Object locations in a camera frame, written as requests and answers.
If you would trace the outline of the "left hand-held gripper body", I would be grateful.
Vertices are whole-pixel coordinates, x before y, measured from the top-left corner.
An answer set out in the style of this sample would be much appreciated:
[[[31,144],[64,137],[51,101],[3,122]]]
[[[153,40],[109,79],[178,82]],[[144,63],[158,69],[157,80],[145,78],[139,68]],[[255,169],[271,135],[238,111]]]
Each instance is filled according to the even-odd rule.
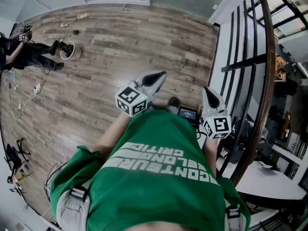
[[[115,94],[115,102],[121,112],[130,117],[135,117],[149,108],[153,95],[153,86],[131,81]]]

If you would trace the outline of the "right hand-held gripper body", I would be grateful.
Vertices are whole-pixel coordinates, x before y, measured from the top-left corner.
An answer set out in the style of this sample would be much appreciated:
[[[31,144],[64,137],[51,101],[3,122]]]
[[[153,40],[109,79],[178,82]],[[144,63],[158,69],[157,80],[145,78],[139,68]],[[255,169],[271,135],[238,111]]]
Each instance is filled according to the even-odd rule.
[[[202,111],[202,125],[210,139],[223,139],[231,133],[231,116],[226,109]]]

